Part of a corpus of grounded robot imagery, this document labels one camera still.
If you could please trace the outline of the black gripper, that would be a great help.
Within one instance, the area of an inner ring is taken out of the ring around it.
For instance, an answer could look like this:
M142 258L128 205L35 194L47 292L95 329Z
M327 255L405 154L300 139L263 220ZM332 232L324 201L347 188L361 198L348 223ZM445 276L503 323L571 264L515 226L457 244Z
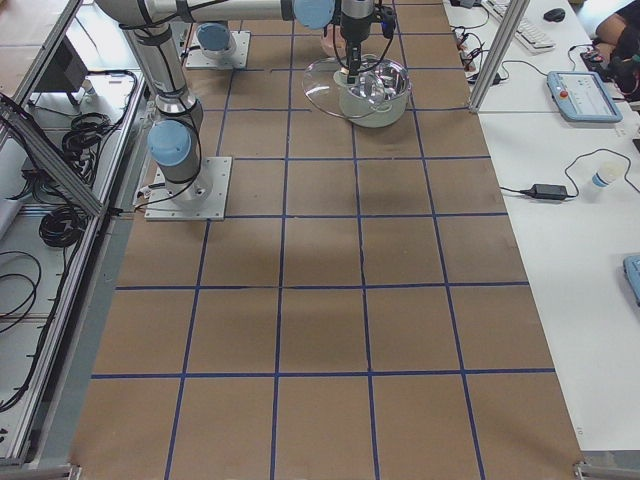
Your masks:
M369 37L373 19L373 0L341 1L340 31L347 42L347 83L354 83L360 71L361 43Z

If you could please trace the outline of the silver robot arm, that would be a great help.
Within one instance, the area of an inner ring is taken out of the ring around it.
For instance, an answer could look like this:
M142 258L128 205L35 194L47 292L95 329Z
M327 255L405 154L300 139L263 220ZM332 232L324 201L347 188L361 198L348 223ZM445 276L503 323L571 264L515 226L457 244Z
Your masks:
M240 32L231 31L228 25L221 23L203 23L196 30L196 39L205 58L218 67L240 66ZM321 45L328 58L312 63L306 70L307 76L314 81L335 83L340 87L348 86L348 77L340 66L340 56L346 43L334 26L325 28Z
M224 23L231 20L298 21L310 29L330 25L345 41L345 52L336 53L344 83L360 83L366 68L362 44L371 25L384 24L381 2L375 1L100 1L101 10L131 33L130 43L147 79L154 85L159 111L165 117L183 119L193 109L202 110L191 96L181 61L172 46L170 22Z

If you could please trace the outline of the person's forearm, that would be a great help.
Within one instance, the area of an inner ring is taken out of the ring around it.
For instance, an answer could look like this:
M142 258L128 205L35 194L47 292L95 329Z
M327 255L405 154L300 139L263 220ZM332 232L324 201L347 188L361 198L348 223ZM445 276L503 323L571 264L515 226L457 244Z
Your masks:
M639 44L639 13L629 9L616 11L597 26L596 37L613 47L635 49Z

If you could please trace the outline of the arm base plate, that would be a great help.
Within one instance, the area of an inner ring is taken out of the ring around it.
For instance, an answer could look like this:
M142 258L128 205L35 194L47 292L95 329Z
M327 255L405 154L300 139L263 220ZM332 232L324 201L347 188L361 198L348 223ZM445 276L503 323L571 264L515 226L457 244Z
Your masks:
M242 70L247 67L249 31L229 31L220 41L198 31L189 46L185 67L190 70Z
M145 207L148 221L222 221L232 169L231 157L206 157L195 182L180 195L171 199L181 188L166 183L159 167L154 180L164 186L154 189Z

